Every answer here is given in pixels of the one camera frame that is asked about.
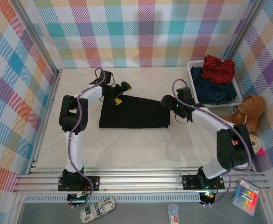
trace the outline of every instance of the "gray floor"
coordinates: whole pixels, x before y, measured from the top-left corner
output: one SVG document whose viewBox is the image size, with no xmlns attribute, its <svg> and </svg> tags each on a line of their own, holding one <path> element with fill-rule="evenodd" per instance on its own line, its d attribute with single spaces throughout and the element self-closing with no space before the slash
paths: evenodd
<svg viewBox="0 0 273 224">
<path fill-rule="evenodd" d="M 265 224 L 258 203 L 254 216 L 231 204 L 233 193 L 213 208 L 199 203 L 175 203 L 179 207 L 180 224 Z M 118 203 L 110 214 L 92 224 L 169 224 L 169 203 Z M 61 203 L 27 203 L 23 205 L 18 224 L 81 224 L 80 210 Z"/>
</svg>

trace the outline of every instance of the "folded black cloth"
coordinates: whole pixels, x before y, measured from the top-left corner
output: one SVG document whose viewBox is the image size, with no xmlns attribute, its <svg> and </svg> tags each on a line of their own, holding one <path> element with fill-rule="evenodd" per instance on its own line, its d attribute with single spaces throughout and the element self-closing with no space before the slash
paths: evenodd
<svg viewBox="0 0 273 224">
<path fill-rule="evenodd" d="M 122 103 L 112 106 L 104 97 L 100 128 L 160 128 L 168 127 L 170 110 L 159 101 L 121 95 Z"/>
<path fill-rule="evenodd" d="M 191 75 L 196 89 L 197 99 L 202 104 L 228 104 L 236 98 L 233 83 L 216 85 L 206 78 L 202 78 L 203 68 L 192 67 Z"/>
</svg>

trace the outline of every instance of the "blue denim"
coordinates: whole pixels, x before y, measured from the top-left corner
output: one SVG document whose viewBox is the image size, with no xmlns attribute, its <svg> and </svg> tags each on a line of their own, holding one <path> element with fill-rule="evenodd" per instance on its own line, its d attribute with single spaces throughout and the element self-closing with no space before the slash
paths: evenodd
<svg viewBox="0 0 273 224">
<path fill-rule="evenodd" d="M 197 99 L 202 104 L 228 104 L 236 96 L 233 83 L 216 85 L 206 78 L 202 78 L 203 68 L 192 67 L 191 75 L 196 89 Z"/>
</svg>

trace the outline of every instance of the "plastic basket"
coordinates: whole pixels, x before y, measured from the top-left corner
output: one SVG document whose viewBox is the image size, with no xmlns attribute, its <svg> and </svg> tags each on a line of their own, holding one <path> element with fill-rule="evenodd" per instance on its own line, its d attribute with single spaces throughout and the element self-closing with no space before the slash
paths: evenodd
<svg viewBox="0 0 273 224">
<path fill-rule="evenodd" d="M 196 60 L 196 61 L 190 61 L 187 63 L 187 69 L 188 69 L 188 74 L 189 74 L 189 78 L 190 78 L 190 82 L 191 82 L 191 86 L 192 86 L 192 90 L 193 90 L 193 94 L 194 94 L 194 101 L 195 103 L 199 103 L 198 99 L 197 99 L 197 95 L 196 95 L 196 89 L 194 87 L 193 84 L 193 79 L 192 79 L 192 75 L 191 75 L 191 68 L 192 67 L 203 67 L 203 60 Z M 227 106 L 236 106 L 239 105 L 242 102 L 242 96 L 239 90 L 239 87 L 237 85 L 237 82 L 235 80 L 235 78 L 233 78 L 232 81 L 235 91 L 237 93 L 236 98 L 234 98 L 234 100 L 232 102 L 230 102 L 229 104 L 220 104 L 220 105 L 213 105 L 213 104 L 205 104 L 206 107 L 227 107 Z"/>
</svg>

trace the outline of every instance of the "red fabric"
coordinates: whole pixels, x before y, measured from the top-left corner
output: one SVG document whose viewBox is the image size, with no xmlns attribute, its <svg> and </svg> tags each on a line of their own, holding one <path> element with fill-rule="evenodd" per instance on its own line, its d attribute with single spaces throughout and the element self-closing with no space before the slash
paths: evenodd
<svg viewBox="0 0 273 224">
<path fill-rule="evenodd" d="M 232 60 L 227 59 L 222 62 L 217 57 L 207 55 L 203 61 L 201 77 L 208 78 L 217 85 L 231 83 L 235 75 L 235 63 Z"/>
</svg>

